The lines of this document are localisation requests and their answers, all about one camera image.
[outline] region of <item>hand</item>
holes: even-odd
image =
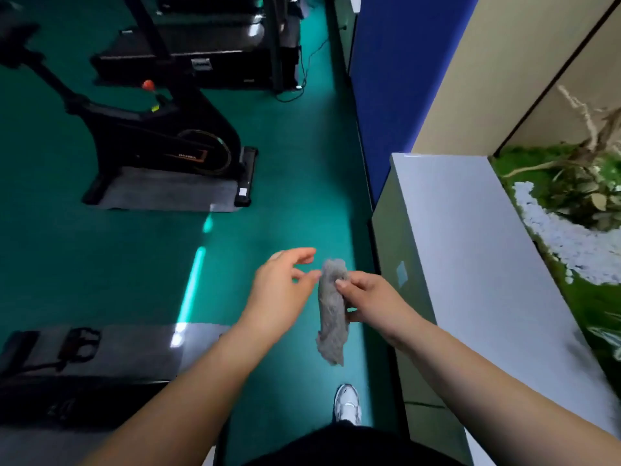
[[[420,317],[399,293],[378,274],[349,272],[350,280],[337,280],[339,293],[357,311],[347,313],[350,322],[365,322],[399,348],[408,321]]]
[[[304,273],[294,265],[312,263],[316,251],[291,249],[272,255],[255,273],[240,323],[260,330],[270,343],[291,329],[321,276],[319,270]]]

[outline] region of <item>green moss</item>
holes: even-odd
[[[502,177],[516,168],[534,166],[568,156],[574,148],[574,145],[558,145],[547,148],[507,147],[501,151],[499,157],[491,159],[491,164],[498,176]],[[538,199],[541,205],[545,206],[548,185],[557,172],[558,169],[523,172],[507,179],[501,178],[501,182],[514,205],[516,202],[513,184],[518,181],[532,182],[534,184],[532,195]],[[606,179],[621,183],[621,171],[616,161],[606,161],[602,165],[601,173]],[[607,314],[621,314],[621,285],[592,284],[581,278],[577,273],[574,273],[574,281],[568,284],[565,281],[565,273],[567,271],[565,265],[552,258],[538,236],[532,234],[530,230],[529,234],[537,245],[561,294],[576,318],[578,326],[608,377],[610,385],[617,393],[617,396],[621,397],[621,363],[614,360],[612,357],[612,347],[607,342],[594,336],[587,330],[587,327],[591,326],[621,330],[621,322]]]

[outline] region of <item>shoe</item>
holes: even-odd
[[[336,422],[349,420],[355,426],[362,423],[362,410],[358,391],[351,384],[341,384],[334,397],[334,418]]]

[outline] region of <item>black treadmill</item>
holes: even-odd
[[[225,13],[230,4],[216,0],[189,1],[158,0],[158,6],[166,13],[211,14],[209,20],[161,24],[158,30],[176,63],[193,73],[199,87],[280,93],[298,86],[300,17],[289,14],[291,0],[239,4],[246,11],[242,14]],[[91,58],[99,84],[140,86],[150,79],[165,87],[156,63],[136,27],[121,30],[111,46]]]

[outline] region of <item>exercise bike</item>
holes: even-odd
[[[33,70],[62,97],[66,112],[82,118],[93,135],[99,172],[82,202],[98,204],[121,168],[134,167],[232,179],[237,181],[235,206],[250,205],[257,149],[241,145],[233,126],[192,76],[177,67],[142,2],[125,4],[144,32],[172,96],[158,94],[159,105],[144,112],[93,103],[72,91],[44,65],[43,54],[26,48],[39,24],[24,22],[14,4],[0,1],[0,65]]]

